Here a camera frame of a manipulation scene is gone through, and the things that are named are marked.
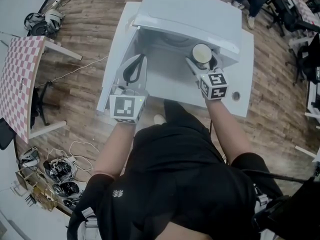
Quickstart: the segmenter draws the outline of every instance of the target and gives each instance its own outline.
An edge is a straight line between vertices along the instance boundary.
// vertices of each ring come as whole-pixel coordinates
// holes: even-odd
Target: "white appliance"
[[[117,69],[138,54],[147,58],[146,90],[151,96],[205,107],[185,59],[197,44],[219,55],[229,79],[222,101],[232,114],[246,117],[254,38],[242,30],[241,11],[220,0],[128,2],[113,38],[97,110],[109,108]]]

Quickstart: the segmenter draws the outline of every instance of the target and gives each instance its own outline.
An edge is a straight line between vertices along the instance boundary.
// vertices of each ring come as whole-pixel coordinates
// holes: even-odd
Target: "sneaker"
[[[247,20],[248,20],[248,23],[247,23],[248,28],[253,30],[255,28],[255,17],[248,16]]]
[[[167,122],[161,114],[156,114],[153,118],[153,121],[155,125],[162,125]]]
[[[245,6],[242,3],[239,3],[237,1],[234,1],[232,3],[232,6],[234,6],[235,8],[238,8],[239,10],[242,10],[243,8],[245,8]]]

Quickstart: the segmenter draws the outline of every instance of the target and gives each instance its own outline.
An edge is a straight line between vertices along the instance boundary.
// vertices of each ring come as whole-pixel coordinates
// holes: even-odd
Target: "white logo on shirt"
[[[124,194],[123,190],[114,190],[112,193],[112,196],[114,198],[120,198],[120,197],[122,197],[123,194]]]

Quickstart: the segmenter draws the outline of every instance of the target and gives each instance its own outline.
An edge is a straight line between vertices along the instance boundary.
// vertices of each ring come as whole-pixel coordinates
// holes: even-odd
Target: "person's right arm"
[[[241,154],[251,153],[252,146],[236,119],[221,100],[205,100],[221,148],[229,164]]]

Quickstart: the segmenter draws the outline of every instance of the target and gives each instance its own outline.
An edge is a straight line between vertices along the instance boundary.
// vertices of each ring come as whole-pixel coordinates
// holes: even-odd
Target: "white wall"
[[[69,217],[57,209],[52,212],[42,209],[38,205],[29,207],[23,197],[13,193],[10,189],[17,180],[15,172],[18,171],[13,141],[4,151],[0,150],[0,220],[1,213],[7,221],[14,224],[31,240],[64,240],[67,239]],[[15,238],[12,229],[6,233],[6,240],[19,240]]]
[[[29,13],[37,13],[45,0],[0,0],[0,32],[24,37],[28,31],[24,20]],[[11,36],[0,34],[0,40],[10,43]],[[0,43],[0,76],[2,75],[7,47]]]

